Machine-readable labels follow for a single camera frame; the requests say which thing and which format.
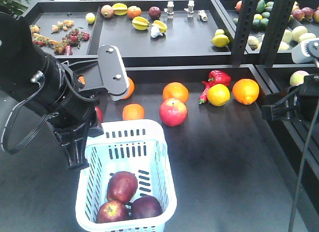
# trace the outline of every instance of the red berry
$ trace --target red berry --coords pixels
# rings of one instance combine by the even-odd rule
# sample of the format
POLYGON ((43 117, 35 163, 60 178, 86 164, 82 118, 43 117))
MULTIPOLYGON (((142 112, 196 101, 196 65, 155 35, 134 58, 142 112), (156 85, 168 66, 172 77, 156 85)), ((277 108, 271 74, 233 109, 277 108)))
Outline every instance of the red berry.
POLYGON ((77 36, 71 36, 70 37, 71 42, 76 42, 78 40, 77 36))
POLYGON ((72 36, 77 36, 79 34, 79 31, 73 31, 72 36))

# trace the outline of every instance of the orange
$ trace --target orange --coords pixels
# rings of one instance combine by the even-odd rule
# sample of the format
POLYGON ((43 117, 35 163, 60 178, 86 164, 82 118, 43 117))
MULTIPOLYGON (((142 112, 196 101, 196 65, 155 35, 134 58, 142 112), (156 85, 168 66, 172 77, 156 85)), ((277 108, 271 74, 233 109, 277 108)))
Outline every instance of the orange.
POLYGON ((129 92, 125 97, 122 98, 122 100, 129 98, 132 95, 133 91, 135 90, 134 82, 129 77, 128 77, 128 79, 129 79, 129 83, 130 83, 129 92))
POLYGON ((142 14, 142 10, 138 6, 130 6, 128 8, 128 16, 133 19, 136 16, 140 16, 142 14))
POLYGON ((207 100, 214 106, 222 106, 230 99, 230 92, 224 84, 216 84, 207 92, 207 100))
POLYGON ((250 105, 258 98, 259 86, 257 82, 252 79, 240 79, 233 86, 232 92, 238 102, 244 105, 250 105))
POLYGON ((122 117, 123 120, 137 120, 144 119, 145 111, 143 106, 140 104, 129 104, 123 109, 122 117))
POLYGON ((163 90, 163 99, 175 98, 179 99, 183 103, 188 100, 189 92, 188 89, 180 82, 171 82, 166 85, 163 90))

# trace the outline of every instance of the apple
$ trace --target apple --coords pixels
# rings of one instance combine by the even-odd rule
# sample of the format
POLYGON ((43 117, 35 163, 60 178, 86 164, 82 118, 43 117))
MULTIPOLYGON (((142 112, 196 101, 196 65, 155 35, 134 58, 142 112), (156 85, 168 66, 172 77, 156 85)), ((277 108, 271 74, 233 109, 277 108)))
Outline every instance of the apple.
POLYGON ((103 113, 100 109, 100 107, 96 106, 95 108, 96 116, 98 117, 100 122, 103 122, 103 113))
POLYGON ((149 9, 149 15, 150 15, 151 19, 158 20, 160 18, 160 15, 161 15, 160 8, 157 6, 151 6, 151 8, 149 9))
POLYGON ((305 12, 305 19, 309 20, 313 17, 315 11, 311 7, 304 7, 302 11, 305 12))
POLYGON ((186 119, 187 107, 179 99, 169 98, 159 107, 161 121, 171 127, 178 126, 186 119))
POLYGON ((101 205, 96 223, 108 223, 117 221, 126 221, 129 217, 129 210, 120 201, 108 201, 101 205))
POLYGON ((118 200, 126 205, 138 189, 138 179, 128 171, 118 171, 109 180, 106 190, 108 201, 118 200))
POLYGON ((292 12, 292 16, 297 20, 297 21, 302 21, 305 18, 305 12, 302 11, 301 9, 296 9, 292 12))
POLYGON ((151 218, 163 213, 159 201, 154 196, 143 196, 135 200, 131 212, 133 219, 151 218))
POLYGON ((313 15, 314 22, 319 22, 319 9, 315 11, 313 15))
POLYGON ((306 71, 295 71, 291 76, 290 76, 290 85, 291 86, 298 86, 300 84, 303 84, 304 82, 304 76, 309 75, 306 71))

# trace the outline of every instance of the red bell pepper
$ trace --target red bell pepper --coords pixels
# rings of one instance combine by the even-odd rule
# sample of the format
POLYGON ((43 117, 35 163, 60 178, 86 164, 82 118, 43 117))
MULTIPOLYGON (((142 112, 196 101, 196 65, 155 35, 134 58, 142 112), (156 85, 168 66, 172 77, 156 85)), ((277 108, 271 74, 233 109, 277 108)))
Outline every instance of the red bell pepper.
POLYGON ((199 104, 203 104, 207 101, 207 92, 210 88, 210 85, 207 81, 202 81, 202 83, 204 84, 205 89, 199 97, 199 102, 198 102, 199 104))
POLYGON ((224 84, 225 86, 229 86, 231 77, 226 72, 214 70, 209 73, 208 82, 211 87, 216 84, 224 84))

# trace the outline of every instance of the black metal post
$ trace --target black metal post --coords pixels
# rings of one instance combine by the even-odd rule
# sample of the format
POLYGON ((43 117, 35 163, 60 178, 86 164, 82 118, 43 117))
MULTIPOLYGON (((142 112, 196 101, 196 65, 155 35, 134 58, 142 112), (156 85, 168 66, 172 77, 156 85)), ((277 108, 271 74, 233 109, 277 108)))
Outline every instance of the black metal post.
POLYGON ((296 0, 275 0, 259 53, 259 64, 272 66, 296 0))
POLYGON ((233 65, 240 65, 243 63, 245 48, 258 1, 259 0, 242 0, 235 38, 231 50, 231 62, 233 65))

